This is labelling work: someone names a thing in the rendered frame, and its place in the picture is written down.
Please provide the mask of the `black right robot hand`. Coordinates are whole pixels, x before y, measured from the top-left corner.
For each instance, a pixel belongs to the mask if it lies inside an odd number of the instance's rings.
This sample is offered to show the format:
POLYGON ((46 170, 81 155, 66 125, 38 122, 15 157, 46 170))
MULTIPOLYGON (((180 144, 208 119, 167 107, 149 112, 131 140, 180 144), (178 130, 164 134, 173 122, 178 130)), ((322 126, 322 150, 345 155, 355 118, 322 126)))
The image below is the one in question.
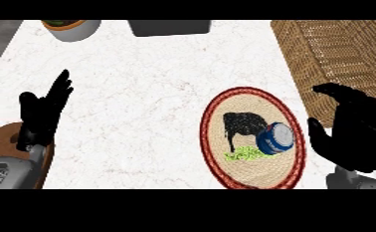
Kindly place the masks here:
POLYGON ((376 170, 376 98, 333 83, 314 86, 313 91, 332 97, 338 107, 332 135, 314 117, 307 120, 311 147, 347 170, 370 173, 376 170))

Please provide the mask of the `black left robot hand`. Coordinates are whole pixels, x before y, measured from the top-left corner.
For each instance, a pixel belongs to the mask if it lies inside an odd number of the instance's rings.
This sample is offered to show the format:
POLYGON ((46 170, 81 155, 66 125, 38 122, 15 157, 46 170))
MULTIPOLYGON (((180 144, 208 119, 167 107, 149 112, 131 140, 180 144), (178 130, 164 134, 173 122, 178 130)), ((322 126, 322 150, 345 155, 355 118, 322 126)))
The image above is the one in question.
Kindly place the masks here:
POLYGON ((61 113, 74 90, 71 84, 69 71, 63 70, 46 97, 38 98, 31 92, 19 95, 22 125, 18 150, 28 151, 35 144, 47 146, 52 143, 61 113))

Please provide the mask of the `brown wicker basket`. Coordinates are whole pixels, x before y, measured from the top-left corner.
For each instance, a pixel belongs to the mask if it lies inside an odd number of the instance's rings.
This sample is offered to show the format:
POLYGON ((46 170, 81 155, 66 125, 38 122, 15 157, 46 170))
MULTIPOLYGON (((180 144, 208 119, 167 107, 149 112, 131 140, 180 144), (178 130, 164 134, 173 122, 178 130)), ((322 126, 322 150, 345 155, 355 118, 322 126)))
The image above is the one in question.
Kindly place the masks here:
POLYGON ((310 117, 332 127, 338 102, 313 92, 335 83, 376 98, 376 20, 271 20, 310 117))

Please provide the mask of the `round woven placemat red rim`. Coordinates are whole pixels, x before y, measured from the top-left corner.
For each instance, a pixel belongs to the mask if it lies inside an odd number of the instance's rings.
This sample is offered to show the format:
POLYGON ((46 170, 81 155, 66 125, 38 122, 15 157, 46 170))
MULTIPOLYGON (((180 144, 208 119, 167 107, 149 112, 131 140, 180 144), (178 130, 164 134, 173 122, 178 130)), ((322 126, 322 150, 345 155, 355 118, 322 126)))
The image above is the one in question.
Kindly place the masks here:
POLYGON ((305 142, 298 120, 280 99, 268 92, 237 87, 209 102, 199 125, 201 152, 209 171, 230 189, 291 189, 305 165, 305 142), (294 132, 294 147, 264 154, 255 138, 274 122, 294 132))

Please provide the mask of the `brown round wooden board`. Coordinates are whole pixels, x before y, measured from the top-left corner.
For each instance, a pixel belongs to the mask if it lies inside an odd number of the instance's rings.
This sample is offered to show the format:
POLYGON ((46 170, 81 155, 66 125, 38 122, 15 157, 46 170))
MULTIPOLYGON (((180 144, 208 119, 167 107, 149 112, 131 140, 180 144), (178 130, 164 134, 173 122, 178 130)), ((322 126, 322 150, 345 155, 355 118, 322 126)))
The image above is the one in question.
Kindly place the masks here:
MULTIPOLYGON (((16 149, 19 129, 22 123, 12 122, 0 126, 0 156, 10 156, 21 159, 30 158, 30 151, 21 151, 16 149)), ((52 165, 53 155, 55 155, 55 143, 50 143, 46 147, 44 161, 41 167, 41 176, 38 178, 35 187, 33 189, 41 189, 52 165)))

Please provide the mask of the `grey flat panel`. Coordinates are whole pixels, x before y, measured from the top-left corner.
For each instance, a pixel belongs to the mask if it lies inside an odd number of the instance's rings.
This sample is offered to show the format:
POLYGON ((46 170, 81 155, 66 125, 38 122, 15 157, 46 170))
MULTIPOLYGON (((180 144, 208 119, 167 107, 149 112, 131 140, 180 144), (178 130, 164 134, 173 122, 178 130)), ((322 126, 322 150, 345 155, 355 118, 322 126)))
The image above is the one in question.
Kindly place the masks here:
POLYGON ((0 20, 0 56, 4 53, 21 24, 22 20, 0 20))

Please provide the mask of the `grey plant pot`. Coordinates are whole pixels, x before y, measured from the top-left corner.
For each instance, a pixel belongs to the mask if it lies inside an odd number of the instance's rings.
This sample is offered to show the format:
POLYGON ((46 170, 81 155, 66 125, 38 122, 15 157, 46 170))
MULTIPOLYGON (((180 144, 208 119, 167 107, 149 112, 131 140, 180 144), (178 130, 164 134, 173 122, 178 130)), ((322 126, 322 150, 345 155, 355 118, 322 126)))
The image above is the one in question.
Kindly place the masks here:
POLYGON ((52 26, 43 22, 46 29, 62 42, 78 42, 87 39, 96 33, 100 24, 100 20, 78 20, 66 26, 52 26))

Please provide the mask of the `dark grey rectangular appliance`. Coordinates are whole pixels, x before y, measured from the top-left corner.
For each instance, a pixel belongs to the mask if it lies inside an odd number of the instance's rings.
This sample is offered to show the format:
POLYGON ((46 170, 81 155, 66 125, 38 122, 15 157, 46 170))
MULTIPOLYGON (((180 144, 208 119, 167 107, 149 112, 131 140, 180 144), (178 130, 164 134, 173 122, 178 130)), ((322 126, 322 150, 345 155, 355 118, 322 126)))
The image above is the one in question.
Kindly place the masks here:
POLYGON ((207 34, 209 20, 130 20, 133 33, 137 37, 207 34))

